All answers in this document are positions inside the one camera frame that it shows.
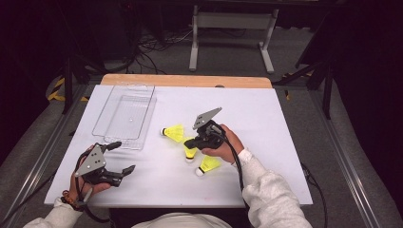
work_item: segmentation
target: silver metal plate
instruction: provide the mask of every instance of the silver metal plate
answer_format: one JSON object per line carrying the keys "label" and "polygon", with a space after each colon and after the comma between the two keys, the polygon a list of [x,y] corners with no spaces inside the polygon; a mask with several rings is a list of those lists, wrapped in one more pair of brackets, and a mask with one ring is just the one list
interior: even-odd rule
{"label": "silver metal plate", "polygon": [[106,166],[104,153],[101,150],[101,146],[96,145],[81,164],[80,168],[78,168],[75,176],[80,177],[104,166]]}
{"label": "silver metal plate", "polygon": [[200,114],[195,121],[195,124],[193,125],[193,130],[196,130],[197,128],[207,124],[208,121],[213,119],[217,113],[219,113],[222,110],[222,107],[215,108],[213,110],[210,110],[208,112],[204,112]]}

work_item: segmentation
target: white long-sleeve shirt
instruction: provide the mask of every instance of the white long-sleeve shirt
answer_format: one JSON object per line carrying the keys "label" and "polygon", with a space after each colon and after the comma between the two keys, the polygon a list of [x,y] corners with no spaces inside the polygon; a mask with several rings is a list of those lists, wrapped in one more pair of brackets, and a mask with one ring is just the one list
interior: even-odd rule
{"label": "white long-sleeve shirt", "polygon": [[[281,175],[266,170],[246,149],[239,153],[239,157],[245,186],[242,196],[250,206],[248,217],[254,227],[312,227],[299,208],[297,197]],[[70,228],[74,226],[81,214],[58,198],[46,218],[37,218],[28,223],[25,228]],[[133,226],[133,228],[171,227],[229,228],[231,226],[213,216],[187,213],[166,214]]]}

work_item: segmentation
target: person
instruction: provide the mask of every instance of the person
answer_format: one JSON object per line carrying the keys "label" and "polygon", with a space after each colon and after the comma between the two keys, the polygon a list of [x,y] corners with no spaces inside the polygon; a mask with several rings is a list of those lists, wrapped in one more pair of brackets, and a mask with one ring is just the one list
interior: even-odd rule
{"label": "person", "polygon": [[[312,227],[299,208],[298,199],[291,191],[286,180],[281,175],[271,170],[266,170],[260,161],[243,146],[238,136],[231,129],[224,124],[221,126],[226,132],[228,141],[233,145],[240,158],[244,184],[242,196],[249,205],[248,218],[253,227]],[[231,148],[227,143],[223,143],[217,149],[204,148],[201,152],[205,155],[221,157],[224,161],[230,162],[237,167]],[[83,180],[79,180],[79,184],[80,187],[83,187],[84,195],[92,188],[91,196],[110,187],[107,183],[91,186],[89,183],[84,183]],[[65,193],[65,197],[56,199],[54,208],[45,218],[37,218],[25,227],[73,227],[77,219],[83,214],[80,212],[80,208],[74,204],[77,198],[74,177],[71,175],[70,188],[68,193]],[[231,226],[213,216],[186,213],[166,214],[133,226],[133,228],[147,227],[228,228]]]}

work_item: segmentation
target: shuttlecock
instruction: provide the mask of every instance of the shuttlecock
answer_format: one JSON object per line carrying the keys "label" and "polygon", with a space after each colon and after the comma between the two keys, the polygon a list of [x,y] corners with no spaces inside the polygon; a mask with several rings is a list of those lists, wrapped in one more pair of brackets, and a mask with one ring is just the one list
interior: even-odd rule
{"label": "shuttlecock", "polygon": [[189,146],[188,142],[194,141],[194,139],[195,139],[194,137],[183,137],[182,140],[184,154],[186,155],[186,162],[188,163],[193,162],[196,152],[198,152],[198,148],[194,146],[192,143],[191,143],[192,146],[190,146],[190,148],[187,147]]}
{"label": "shuttlecock", "polygon": [[204,159],[202,159],[201,166],[196,169],[196,175],[201,177],[205,172],[218,168],[220,165],[221,162],[217,158],[206,155],[204,156]]}
{"label": "shuttlecock", "polygon": [[183,139],[183,126],[181,124],[169,126],[163,128],[160,133],[176,143],[180,143]]}

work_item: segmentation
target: white board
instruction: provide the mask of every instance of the white board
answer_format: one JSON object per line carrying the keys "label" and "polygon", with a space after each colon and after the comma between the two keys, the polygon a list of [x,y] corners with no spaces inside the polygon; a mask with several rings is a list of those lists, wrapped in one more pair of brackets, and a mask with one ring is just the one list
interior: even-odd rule
{"label": "white board", "polygon": [[[94,143],[105,143],[91,132],[111,89],[111,85],[95,87],[45,204],[52,204],[69,188],[69,178],[80,154]],[[274,89],[156,86],[154,96],[157,103],[143,150],[117,148],[105,152],[107,170],[122,172],[136,164],[135,170],[120,187],[93,197],[90,205],[243,207],[234,167],[222,161],[221,167],[198,177],[195,169],[202,161],[202,153],[197,153],[193,163],[186,163],[182,146],[160,135],[164,127],[183,124],[187,136],[196,136],[192,130],[196,117],[219,106],[222,111],[213,120],[230,127],[267,169],[280,173],[300,204],[313,203]]]}

